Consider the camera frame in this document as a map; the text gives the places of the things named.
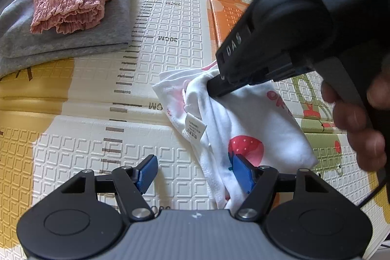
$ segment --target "human hand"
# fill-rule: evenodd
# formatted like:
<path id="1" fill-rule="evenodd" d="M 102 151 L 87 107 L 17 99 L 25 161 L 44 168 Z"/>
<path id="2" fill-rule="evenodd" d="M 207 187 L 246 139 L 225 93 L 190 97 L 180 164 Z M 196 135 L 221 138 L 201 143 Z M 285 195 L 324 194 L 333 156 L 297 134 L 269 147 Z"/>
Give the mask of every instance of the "human hand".
<path id="1" fill-rule="evenodd" d="M 387 159 L 385 138 L 379 131 L 366 127 L 364 110 L 360 106 L 344 103 L 326 82 L 322 82 L 321 93 L 325 102 L 335 102 L 333 120 L 338 128 L 347 131 L 348 142 L 356 151 L 360 168 L 368 172 L 382 168 Z M 390 109 L 390 69 L 381 72 L 373 80 L 367 90 L 367 99 L 376 109 Z"/>

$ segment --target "measurement mark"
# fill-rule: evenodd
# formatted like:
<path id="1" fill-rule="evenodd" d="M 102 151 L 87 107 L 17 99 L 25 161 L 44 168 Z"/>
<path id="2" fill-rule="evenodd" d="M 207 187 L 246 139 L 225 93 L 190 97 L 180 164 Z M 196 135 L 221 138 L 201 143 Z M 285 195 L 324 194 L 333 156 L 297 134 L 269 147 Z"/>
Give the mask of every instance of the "measurement mark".
<path id="1" fill-rule="evenodd" d="M 112 122 L 124 122 L 124 123 L 127 123 L 127 120 L 120 120 L 120 119 L 109 119 L 111 120 Z"/>
<path id="2" fill-rule="evenodd" d="M 101 159 L 100 160 L 101 162 L 107 162 L 107 163 L 116 163 L 116 164 L 120 164 L 120 160 L 110 160 L 110 159 Z"/>
<path id="3" fill-rule="evenodd" d="M 31 68 L 27 68 L 27 75 L 29 76 L 29 82 L 32 80 L 32 72 L 31 72 Z"/>
<path id="4" fill-rule="evenodd" d="M 134 76 L 130 76 L 130 75 L 121 75 L 121 74 L 119 74 L 118 77 L 124 77 L 125 79 L 134 79 Z"/>
<path id="5" fill-rule="evenodd" d="M 116 154 L 119 154 L 119 153 L 122 152 L 119 149 L 108 149 L 108 148 L 103 148 L 101 151 L 103 151 L 103 152 L 113 152 L 113 153 L 116 153 Z"/>
<path id="6" fill-rule="evenodd" d="M 122 106 L 133 106 L 133 107 L 142 107 L 142 105 L 136 104 L 124 104 L 124 103 L 112 103 L 113 105 L 122 105 Z"/>
<path id="7" fill-rule="evenodd" d="M 117 113 L 127 113 L 126 108 L 110 107 L 110 111 L 116 111 Z"/>
<path id="8" fill-rule="evenodd" d="M 132 83 L 127 83 L 127 82 L 116 82 L 118 85 L 133 85 Z"/>
<path id="9" fill-rule="evenodd" d="M 110 141 L 110 142 L 119 142 L 119 143 L 122 143 L 123 140 L 122 139 L 111 139 L 111 138 L 104 138 L 103 141 Z M 108 159 L 102 159 L 101 162 L 108 162 L 109 160 Z"/>
<path id="10" fill-rule="evenodd" d="M 131 94 L 131 91 L 123 91 L 122 89 L 114 89 L 114 93 Z"/>
<path id="11" fill-rule="evenodd" d="M 106 131 L 124 132 L 123 128 L 106 127 Z"/>
<path id="12" fill-rule="evenodd" d="M 111 171 L 108 171 L 108 170 L 99 170 L 99 173 L 100 173 L 100 174 L 110 174 Z"/>

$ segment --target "gray blanket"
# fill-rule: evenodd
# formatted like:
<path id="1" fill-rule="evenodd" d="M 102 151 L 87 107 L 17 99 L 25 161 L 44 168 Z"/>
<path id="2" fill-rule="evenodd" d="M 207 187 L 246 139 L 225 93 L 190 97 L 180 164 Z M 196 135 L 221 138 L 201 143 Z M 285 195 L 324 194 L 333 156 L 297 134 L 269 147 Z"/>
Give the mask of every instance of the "gray blanket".
<path id="1" fill-rule="evenodd" d="M 120 50 L 131 41 L 130 0 L 110 0 L 91 29 L 69 35 L 55 28 L 30 33 L 33 0 L 15 0 L 0 15 L 0 77 L 43 62 Z"/>

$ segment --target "play mat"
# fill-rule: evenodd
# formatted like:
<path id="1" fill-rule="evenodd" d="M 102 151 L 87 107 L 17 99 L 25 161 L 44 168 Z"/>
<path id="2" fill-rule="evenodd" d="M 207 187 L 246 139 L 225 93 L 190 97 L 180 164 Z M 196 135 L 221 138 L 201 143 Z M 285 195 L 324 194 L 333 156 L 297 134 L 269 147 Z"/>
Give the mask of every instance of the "play mat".
<path id="1" fill-rule="evenodd" d="M 153 210 L 214 208 L 190 145 L 170 125 L 151 86 L 162 71 L 212 62 L 250 1 L 132 0 L 128 49 L 45 63 L 0 79 L 1 260 L 25 257 L 16 236 L 20 215 L 86 168 L 105 174 L 155 154 L 159 173 L 144 195 Z M 320 85 L 312 72 L 274 87 L 319 158 L 316 173 L 357 203 L 378 180 L 358 168 Z M 99 199 L 116 207 L 111 194 Z M 385 189 L 364 211 L 374 226 L 367 258 L 390 231 Z"/>

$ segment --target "white cloth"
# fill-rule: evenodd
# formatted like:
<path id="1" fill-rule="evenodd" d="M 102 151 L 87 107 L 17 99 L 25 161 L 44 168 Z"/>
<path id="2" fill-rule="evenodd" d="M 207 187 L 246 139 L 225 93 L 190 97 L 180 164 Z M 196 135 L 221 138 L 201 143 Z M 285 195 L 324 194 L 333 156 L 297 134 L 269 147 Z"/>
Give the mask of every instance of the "white cloth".
<path id="1" fill-rule="evenodd" d="M 173 126 L 190 141 L 217 207 L 235 212 L 246 195 L 229 156 L 242 154 L 255 166 L 272 166 L 281 173 L 312 168 L 318 161 L 272 82 L 212 99 L 206 84 L 218 74 L 215 62 L 203 69 L 167 71 L 153 90 Z M 207 125 L 200 140 L 186 132 L 187 113 Z"/>

